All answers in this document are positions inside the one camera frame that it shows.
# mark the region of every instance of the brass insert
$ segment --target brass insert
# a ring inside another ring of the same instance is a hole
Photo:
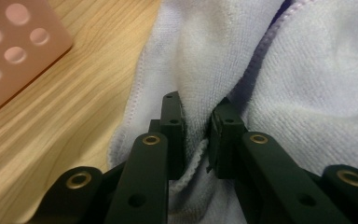
[[[82,171],[69,177],[66,181],[66,187],[68,189],[81,189],[88,185],[90,181],[91,174],[87,171]]]
[[[269,140],[267,139],[267,137],[261,135],[261,134],[254,134],[251,136],[251,140],[254,143],[257,144],[266,144]]]
[[[358,174],[355,172],[349,170],[339,170],[337,171],[337,176],[345,183],[358,187]]]
[[[144,139],[142,140],[142,142],[143,142],[145,145],[153,146],[153,145],[159,143],[159,137],[157,137],[157,136],[155,136],[155,135],[150,135],[150,136],[144,137]]]

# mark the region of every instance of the towel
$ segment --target towel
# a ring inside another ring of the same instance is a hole
[[[232,183],[206,174],[205,129],[242,77],[282,0],[163,0],[141,53],[108,161],[127,159],[136,136],[159,119],[162,96],[179,91],[186,114],[185,174],[170,183],[170,223],[244,223]]]
[[[162,1],[108,161],[126,160],[162,96],[179,91],[187,167],[170,182],[169,223],[245,223],[233,183],[205,172],[206,125],[226,95],[300,166],[358,167],[358,0],[297,0],[270,26],[281,4]]]
[[[230,97],[250,130],[276,138],[301,167],[358,168],[358,0],[297,1]]]

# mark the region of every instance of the microfiber cloth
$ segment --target microfiber cloth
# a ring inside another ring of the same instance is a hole
[[[170,183],[169,223],[245,223],[232,182],[205,172],[208,118],[228,94],[247,127],[272,135],[300,166],[358,167],[358,1],[296,1],[269,27],[281,4],[161,3],[108,156],[111,167],[126,160],[159,119],[162,96],[179,91],[187,167]]]

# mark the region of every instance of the pink pegboard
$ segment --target pink pegboard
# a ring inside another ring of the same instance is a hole
[[[0,0],[0,106],[71,45],[45,0]]]

